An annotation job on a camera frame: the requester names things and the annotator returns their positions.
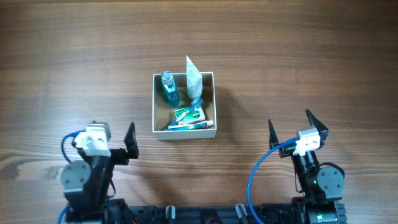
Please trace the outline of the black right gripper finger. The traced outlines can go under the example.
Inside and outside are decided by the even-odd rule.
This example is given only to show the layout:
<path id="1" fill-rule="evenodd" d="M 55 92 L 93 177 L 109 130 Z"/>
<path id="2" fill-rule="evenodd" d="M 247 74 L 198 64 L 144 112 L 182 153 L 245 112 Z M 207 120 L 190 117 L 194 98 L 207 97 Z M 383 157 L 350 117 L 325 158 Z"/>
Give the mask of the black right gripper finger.
<path id="1" fill-rule="evenodd" d="M 279 145 L 279 139 L 277 137 L 271 119 L 268 119 L 268 125 L 269 125 L 269 149 L 274 149 Z"/>
<path id="2" fill-rule="evenodd" d="M 328 132 L 328 128 L 321 121 L 319 121 L 309 109 L 306 109 L 305 112 L 308 118 L 308 122 L 310 123 L 310 125 L 317 128 L 319 133 Z"/>

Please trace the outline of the teal small toothpaste tube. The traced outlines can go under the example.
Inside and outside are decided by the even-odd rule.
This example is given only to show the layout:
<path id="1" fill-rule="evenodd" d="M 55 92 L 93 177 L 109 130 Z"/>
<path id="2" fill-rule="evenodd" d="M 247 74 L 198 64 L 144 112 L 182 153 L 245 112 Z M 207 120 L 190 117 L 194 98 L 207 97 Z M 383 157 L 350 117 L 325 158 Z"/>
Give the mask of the teal small toothpaste tube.
<path id="1" fill-rule="evenodd" d="M 206 128 L 212 127 L 213 125 L 214 125 L 214 121 L 207 120 L 207 121 L 202 121 L 202 122 L 194 123 L 194 124 L 169 126 L 168 131 L 206 129 Z"/>

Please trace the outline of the blue mouthwash bottle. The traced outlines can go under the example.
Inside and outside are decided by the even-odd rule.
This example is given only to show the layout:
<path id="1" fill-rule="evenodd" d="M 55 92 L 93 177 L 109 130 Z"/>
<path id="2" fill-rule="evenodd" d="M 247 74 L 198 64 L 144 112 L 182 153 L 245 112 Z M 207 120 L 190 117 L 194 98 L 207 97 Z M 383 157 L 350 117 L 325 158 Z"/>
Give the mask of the blue mouthwash bottle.
<path id="1" fill-rule="evenodd" d="M 161 74 L 162 86 L 166 95 L 167 103 L 172 108 L 180 106 L 178 88 L 171 71 L 164 71 Z"/>

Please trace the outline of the green soap box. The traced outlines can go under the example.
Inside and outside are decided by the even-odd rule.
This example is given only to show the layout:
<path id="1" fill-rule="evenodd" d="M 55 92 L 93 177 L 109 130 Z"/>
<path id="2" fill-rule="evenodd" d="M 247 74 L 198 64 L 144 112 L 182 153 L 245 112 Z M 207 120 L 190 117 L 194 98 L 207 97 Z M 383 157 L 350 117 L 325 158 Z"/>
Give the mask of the green soap box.
<path id="1" fill-rule="evenodd" d="M 180 116 L 183 112 L 187 112 L 186 116 L 184 116 L 179 122 L 178 125 L 185 124 L 193 124 L 206 120 L 205 113 L 202 107 L 195 108 L 193 111 L 189 112 L 190 107 L 181 108 L 175 110 L 175 117 Z"/>

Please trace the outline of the white toothpaste tube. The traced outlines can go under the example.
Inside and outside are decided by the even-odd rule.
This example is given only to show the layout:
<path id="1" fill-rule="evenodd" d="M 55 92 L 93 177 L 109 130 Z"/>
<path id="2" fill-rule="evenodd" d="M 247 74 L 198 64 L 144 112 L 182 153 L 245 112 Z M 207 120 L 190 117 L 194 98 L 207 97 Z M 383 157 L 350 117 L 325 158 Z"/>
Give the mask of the white toothpaste tube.
<path id="1" fill-rule="evenodd" d="M 187 90 L 191 99 L 201 97 L 203 90 L 203 77 L 189 56 L 186 56 L 187 63 Z"/>

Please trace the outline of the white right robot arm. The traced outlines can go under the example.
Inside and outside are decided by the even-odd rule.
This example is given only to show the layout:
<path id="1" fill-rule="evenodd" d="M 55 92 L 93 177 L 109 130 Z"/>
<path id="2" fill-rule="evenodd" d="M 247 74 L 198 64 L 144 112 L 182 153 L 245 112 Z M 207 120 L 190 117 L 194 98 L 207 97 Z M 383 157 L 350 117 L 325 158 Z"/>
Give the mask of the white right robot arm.
<path id="1" fill-rule="evenodd" d="M 328 128 L 313 113 L 306 110 L 309 128 L 297 131 L 297 140 L 280 143 L 269 120 L 269 147 L 277 148 L 279 156 L 290 157 L 294 165 L 295 184 L 301 197 L 290 204 L 262 205 L 262 215 L 271 223 L 346 223 L 346 209 L 339 201 L 343 198 L 344 170 L 332 163 L 320 163 L 315 151 L 325 145 Z"/>

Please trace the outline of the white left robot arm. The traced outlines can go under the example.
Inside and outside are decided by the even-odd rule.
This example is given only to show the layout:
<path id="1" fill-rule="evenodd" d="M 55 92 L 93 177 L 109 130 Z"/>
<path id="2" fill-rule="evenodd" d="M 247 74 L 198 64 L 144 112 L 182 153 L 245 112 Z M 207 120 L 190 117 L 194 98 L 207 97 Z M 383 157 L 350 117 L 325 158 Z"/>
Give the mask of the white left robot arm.
<path id="1" fill-rule="evenodd" d="M 96 121 L 62 139 L 61 152 L 68 164 L 60 181 L 68 204 L 58 223 L 139 223 L 124 199 L 108 194 L 109 188 L 116 190 L 114 167 L 139 157 L 135 124 L 129 125 L 125 148 L 111 149 L 110 139 L 109 124 Z"/>

